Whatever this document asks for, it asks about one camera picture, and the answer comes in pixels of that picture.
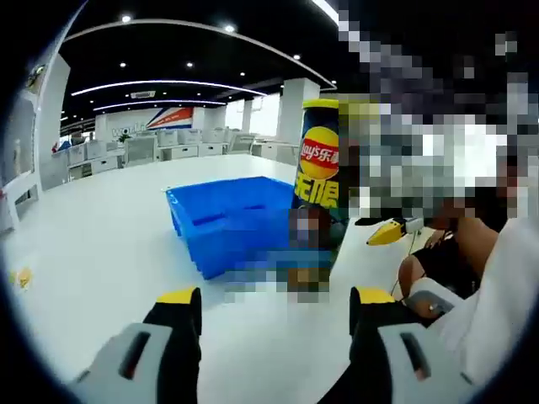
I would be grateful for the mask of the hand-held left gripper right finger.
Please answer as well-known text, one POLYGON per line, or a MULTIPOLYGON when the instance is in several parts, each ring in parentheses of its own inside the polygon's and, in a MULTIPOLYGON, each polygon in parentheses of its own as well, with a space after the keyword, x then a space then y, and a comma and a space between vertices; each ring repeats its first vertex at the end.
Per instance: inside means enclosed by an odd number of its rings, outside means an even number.
POLYGON ((350 290, 350 365, 346 396, 353 403, 467 403, 472 382, 431 330, 387 292, 350 290))

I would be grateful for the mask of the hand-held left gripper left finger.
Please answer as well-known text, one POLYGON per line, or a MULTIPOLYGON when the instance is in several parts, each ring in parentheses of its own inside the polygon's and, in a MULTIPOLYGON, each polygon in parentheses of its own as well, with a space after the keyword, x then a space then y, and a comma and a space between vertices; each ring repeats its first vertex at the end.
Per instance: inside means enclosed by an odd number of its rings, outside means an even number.
POLYGON ((70 384, 82 403, 196 403, 202 333, 198 287, 157 298, 70 384))

